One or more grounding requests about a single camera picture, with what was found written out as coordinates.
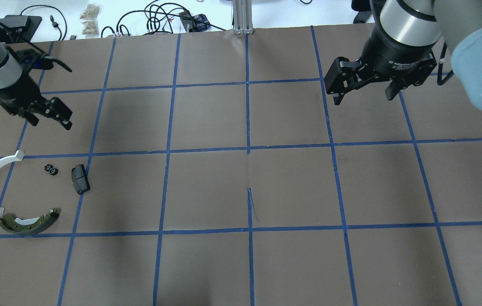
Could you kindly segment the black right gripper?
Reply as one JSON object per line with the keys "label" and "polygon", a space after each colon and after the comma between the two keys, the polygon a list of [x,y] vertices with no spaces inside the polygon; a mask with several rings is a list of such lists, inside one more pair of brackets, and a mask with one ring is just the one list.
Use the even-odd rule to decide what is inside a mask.
{"label": "black right gripper", "polygon": [[338,106],[344,96],[361,89],[371,82],[392,80],[385,89],[388,101],[398,93],[413,86],[420,86],[437,65],[428,46],[410,46],[390,37],[380,25],[373,27],[358,61],[337,57],[324,77],[325,91]]}

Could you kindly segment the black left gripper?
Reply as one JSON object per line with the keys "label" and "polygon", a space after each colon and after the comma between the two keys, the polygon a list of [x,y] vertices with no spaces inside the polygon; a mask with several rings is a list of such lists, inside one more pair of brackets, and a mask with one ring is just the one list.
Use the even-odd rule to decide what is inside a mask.
{"label": "black left gripper", "polygon": [[56,120],[65,130],[73,126],[72,110],[58,97],[45,99],[37,83],[24,70],[14,84],[0,88],[0,105],[12,116],[25,119],[31,126],[39,123],[36,113]]}

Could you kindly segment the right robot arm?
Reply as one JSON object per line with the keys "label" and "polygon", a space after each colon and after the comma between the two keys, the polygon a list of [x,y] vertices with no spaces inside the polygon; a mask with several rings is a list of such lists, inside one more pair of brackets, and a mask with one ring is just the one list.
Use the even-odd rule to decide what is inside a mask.
{"label": "right robot arm", "polygon": [[438,85],[456,76],[482,110],[482,0],[354,0],[352,8],[371,12],[375,26],[361,56],[335,58],[324,78],[336,106],[376,82],[389,82],[392,100],[437,68]]}

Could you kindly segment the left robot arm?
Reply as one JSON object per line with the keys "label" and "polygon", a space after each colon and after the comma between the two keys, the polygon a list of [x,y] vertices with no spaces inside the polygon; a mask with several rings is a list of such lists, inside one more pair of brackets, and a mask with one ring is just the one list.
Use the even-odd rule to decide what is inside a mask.
{"label": "left robot arm", "polygon": [[39,85],[29,75],[34,69],[51,70],[55,64],[71,72],[64,62],[35,45],[14,51],[0,42],[0,106],[11,116],[25,119],[31,126],[37,126],[39,116],[43,116],[70,130],[72,110],[58,97],[43,97]]}

